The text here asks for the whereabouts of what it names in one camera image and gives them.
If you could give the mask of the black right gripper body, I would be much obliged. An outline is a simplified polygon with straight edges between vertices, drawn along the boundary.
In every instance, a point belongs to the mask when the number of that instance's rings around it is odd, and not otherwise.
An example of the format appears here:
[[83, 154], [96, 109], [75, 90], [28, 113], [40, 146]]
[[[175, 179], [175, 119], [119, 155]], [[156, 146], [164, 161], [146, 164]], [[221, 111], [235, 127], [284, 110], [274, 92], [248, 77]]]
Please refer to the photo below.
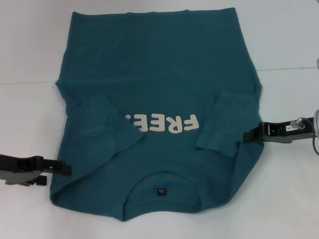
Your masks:
[[299, 126], [291, 126], [292, 121], [281, 123], [262, 122], [261, 139], [264, 142], [292, 143], [295, 140], [309, 139], [314, 136], [312, 130], [314, 118], [297, 120]]

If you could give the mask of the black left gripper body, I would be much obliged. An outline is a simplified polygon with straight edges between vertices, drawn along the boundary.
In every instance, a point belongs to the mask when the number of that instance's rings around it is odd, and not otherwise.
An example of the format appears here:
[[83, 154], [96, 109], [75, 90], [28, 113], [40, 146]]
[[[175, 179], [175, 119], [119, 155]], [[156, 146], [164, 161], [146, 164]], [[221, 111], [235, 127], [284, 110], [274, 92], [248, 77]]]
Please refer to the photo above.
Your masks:
[[5, 181], [6, 185], [25, 186], [26, 175], [41, 175], [42, 163], [44, 158], [33, 156], [28, 158], [18, 158], [7, 155], [0, 155], [0, 179]]

